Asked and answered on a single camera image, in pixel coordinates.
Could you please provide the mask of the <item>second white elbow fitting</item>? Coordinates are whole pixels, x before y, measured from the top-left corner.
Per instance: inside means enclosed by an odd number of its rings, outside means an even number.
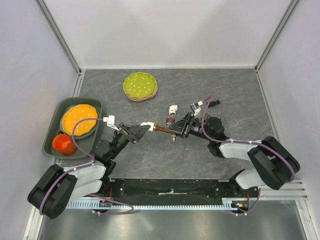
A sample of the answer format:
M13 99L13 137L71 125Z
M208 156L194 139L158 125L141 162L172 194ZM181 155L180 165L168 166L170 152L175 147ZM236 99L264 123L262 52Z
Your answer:
M173 117L177 114L178 111L178 105L177 104L173 104L169 107L168 109L168 115Z

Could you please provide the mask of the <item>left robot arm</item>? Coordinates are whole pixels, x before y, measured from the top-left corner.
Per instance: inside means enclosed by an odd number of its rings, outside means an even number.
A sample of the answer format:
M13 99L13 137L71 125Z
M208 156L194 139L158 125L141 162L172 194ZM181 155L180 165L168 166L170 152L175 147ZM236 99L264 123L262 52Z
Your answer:
M121 123L111 141L101 140L91 162L60 167L51 165L27 196L27 201L49 219L57 218L67 205L89 194L106 196L110 185L104 179L114 170L114 159L129 144L137 143L147 131L153 131L154 123L140 125Z

